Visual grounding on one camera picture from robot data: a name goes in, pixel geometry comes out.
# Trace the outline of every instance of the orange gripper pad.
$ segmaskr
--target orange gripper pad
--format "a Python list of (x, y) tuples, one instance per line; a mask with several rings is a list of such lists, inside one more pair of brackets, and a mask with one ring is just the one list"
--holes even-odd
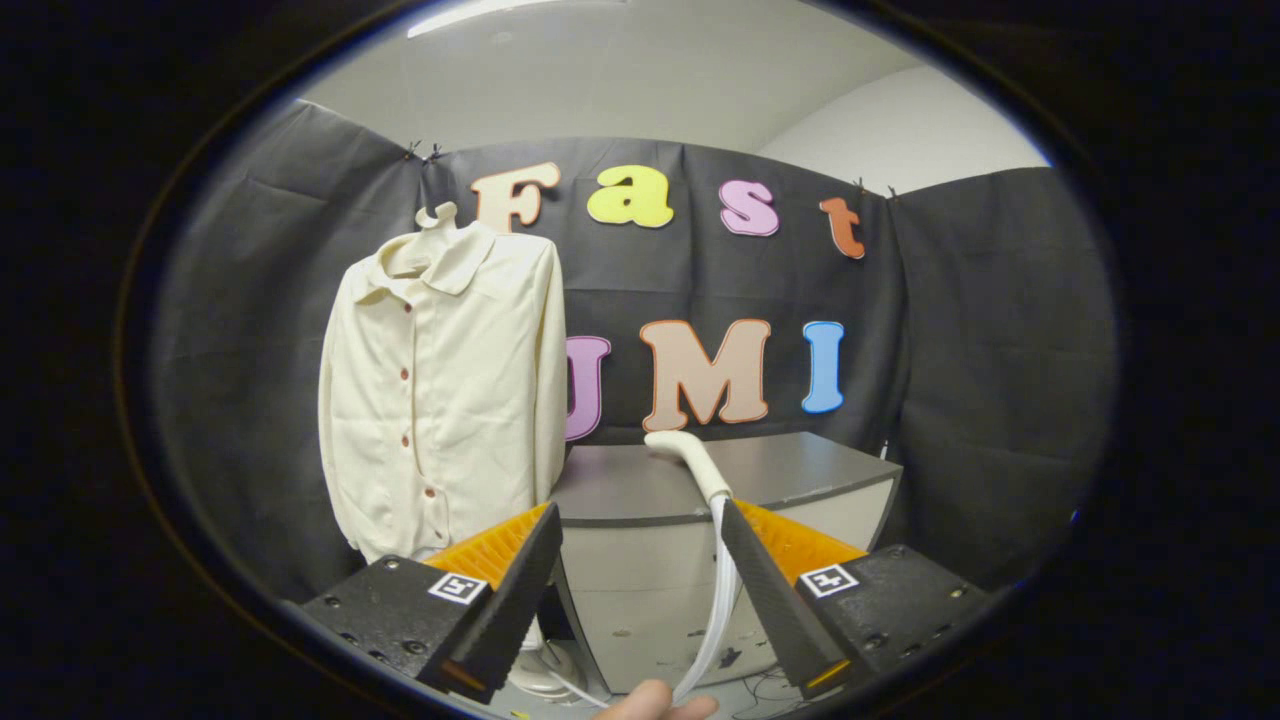
[(755, 536), (760, 538), (765, 550), (769, 551), (769, 557), (773, 559), (778, 570), (782, 570), (791, 587), (795, 587), (796, 578), (804, 573), (849, 562), (867, 555), (867, 552), (819, 533), (804, 523), (783, 518), (750, 502), (741, 500), (733, 500), (733, 502), (742, 511), (746, 523), (755, 530)]
[(458, 573), (485, 580), (498, 589), (511, 568), (511, 561), (525, 544), (538, 519), (549, 503), (544, 502), (488, 530), (442, 550), (424, 562), (445, 573)]

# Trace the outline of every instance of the white tube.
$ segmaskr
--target white tube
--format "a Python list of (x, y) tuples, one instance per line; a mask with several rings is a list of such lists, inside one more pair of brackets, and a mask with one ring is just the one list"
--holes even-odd
[(609, 706), (609, 703), (607, 703), (607, 702), (604, 702), (602, 700), (595, 700), (594, 697), (589, 696), (586, 693), (586, 691), (584, 691), (582, 688), (580, 688), (580, 687), (575, 685), (573, 683), (566, 680), (559, 673), (557, 673), (554, 669), (552, 669), (552, 666), (548, 665), (547, 661), (541, 659), (541, 656), (534, 655), (534, 657), (538, 659), (538, 662), (540, 662), (541, 666), (547, 669), (547, 674), (548, 675), (550, 675), (552, 678), (556, 678), (557, 680), (559, 680), (566, 688), (570, 689), (570, 692), (572, 692), (577, 697), (585, 700), (586, 702), (590, 702), (591, 705), (594, 705), (596, 707), (608, 707)]
[(707, 505), (710, 505), (717, 495), (733, 497), (733, 491), (719, 474), (712, 456), (707, 455), (707, 448), (698, 436), (684, 430), (658, 430), (644, 436), (644, 443), (660, 452), (682, 457), (685, 465), (689, 465), (689, 471), (694, 474), (694, 482), (698, 483)]
[(671, 693), (673, 705), (678, 705), (694, 689), (694, 685), (701, 680), (703, 675), (707, 674), (707, 669), (719, 653), (721, 642), (724, 639), (724, 629), (728, 626), (728, 618), (733, 611), (733, 594), (737, 589), (737, 568), (733, 565), (732, 557), (728, 556), (728, 548), (724, 547), (723, 538), (721, 538), (721, 521), (724, 516), (726, 502), (728, 502), (728, 496), (724, 493), (717, 493), (710, 500), (712, 527), (716, 532), (716, 589), (712, 600), (712, 614), (707, 623), (707, 634), (703, 637), (701, 647), (698, 648), (698, 656), (694, 657), (692, 666), (689, 667), (689, 671), (685, 673), (685, 676)]

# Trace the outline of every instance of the ceiling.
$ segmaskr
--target ceiling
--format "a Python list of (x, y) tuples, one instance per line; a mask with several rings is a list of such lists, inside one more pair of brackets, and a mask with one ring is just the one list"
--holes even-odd
[(563, 0), (406, 37), (435, 12), (301, 96), (424, 149), (614, 136), (754, 152), (850, 90), (923, 64), (799, 0)]

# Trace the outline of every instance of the shirt collar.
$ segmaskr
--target shirt collar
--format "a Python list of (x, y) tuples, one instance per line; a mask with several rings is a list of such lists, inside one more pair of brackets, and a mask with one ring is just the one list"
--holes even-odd
[[(417, 233), (396, 236), (384, 242), (367, 259), (364, 292), (357, 293), (356, 302), (365, 300), (379, 290), (392, 290), (394, 281), (387, 274), (387, 256), (415, 237), (417, 237)], [(461, 237), (445, 247), (440, 259), (431, 263), (431, 266), (413, 282), (424, 282), (448, 295), (461, 293), (471, 284), (471, 278), (480, 269), (480, 263), (489, 255), (489, 249), (493, 247), (493, 238), (494, 232), (486, 225), (471, 223), (462, 229)]]

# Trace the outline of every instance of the ceiling light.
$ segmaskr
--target ceiling light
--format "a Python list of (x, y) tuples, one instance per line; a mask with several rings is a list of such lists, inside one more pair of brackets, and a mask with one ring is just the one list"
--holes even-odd
[[(417, 37), (431, 32), (433, 29), (440, 29), (442, 27), (460, 23), (462, 20), (468, 20), (471, 18), (477, 18), (480, 15), (488, 15), (490, 13), (497, 13), (500, 10), (512, 10), (515, 8), (522, 8), (525, 5), (541, 5), (545, 3), (571, 3), (573, 0), (471, 0), (470, 3), (463, 3), (461, 5), (454, 5), (453, 8), (436, 13), (430, 18), (415, 24), (408, 28), (408, 37)], [(594, 3), (613, 3), (625, 4), (627, 0), (586, 0)]]

